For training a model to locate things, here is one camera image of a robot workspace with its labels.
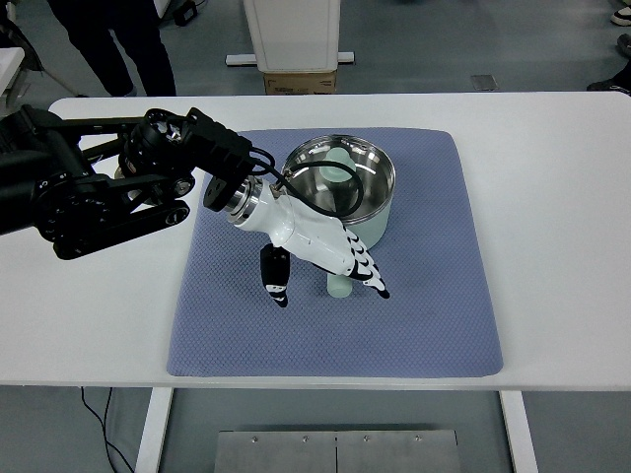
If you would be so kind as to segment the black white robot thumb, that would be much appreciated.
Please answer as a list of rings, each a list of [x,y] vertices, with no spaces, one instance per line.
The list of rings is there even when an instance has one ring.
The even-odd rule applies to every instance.
[[[260,250],[260,274],[268,295],[280,307],[288,304],[287,286],[290,278],[290,253],[282,247],[267,244]]]

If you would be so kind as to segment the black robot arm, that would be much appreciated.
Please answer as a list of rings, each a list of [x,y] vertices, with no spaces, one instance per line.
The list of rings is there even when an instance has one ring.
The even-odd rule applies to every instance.
[[[204,206],[247,232],[266,234],[262,284],[279,305],[300,258],[387,296],[364,242],[343,223],[364,197],[348,165],[351,200],[328,210],[303,195],[273,157],[198,109],[152,108],[134,118],[63,119],[28,105],[1,121],[1,231],[35,228],[63,260],[175,226],[193,172],[211,177]]]

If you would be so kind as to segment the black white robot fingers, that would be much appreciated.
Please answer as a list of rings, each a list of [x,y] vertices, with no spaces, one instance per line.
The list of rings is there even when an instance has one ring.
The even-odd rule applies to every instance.
[[[345,238],[341,251],[344,261],[343,275],[375,290],[382,299],[389,299],[390,293],[379,267],[364,242],[344,225],[341,230]]]

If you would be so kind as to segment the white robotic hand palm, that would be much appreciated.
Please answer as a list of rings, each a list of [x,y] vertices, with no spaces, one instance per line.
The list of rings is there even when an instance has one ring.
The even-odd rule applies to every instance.
[[[339,219],[325,216],[269,182],[249,178],[233,197],[233,225],[269,236],[298,258],[335,275],[349,276],[355,268],[351,243]]]

